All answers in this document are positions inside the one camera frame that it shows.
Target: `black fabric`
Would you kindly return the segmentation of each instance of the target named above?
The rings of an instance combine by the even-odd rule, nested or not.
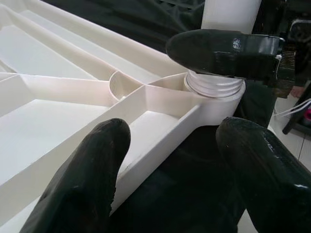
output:
[[[45,1],[162,52],[173,35],[200,28],[204,7],[204,0]],[[267,126],[274,101],[269,89],[249,85],[236,115]],[[112,215],[109,232],[236,233],[244,204],[216,129],[195,130]]]

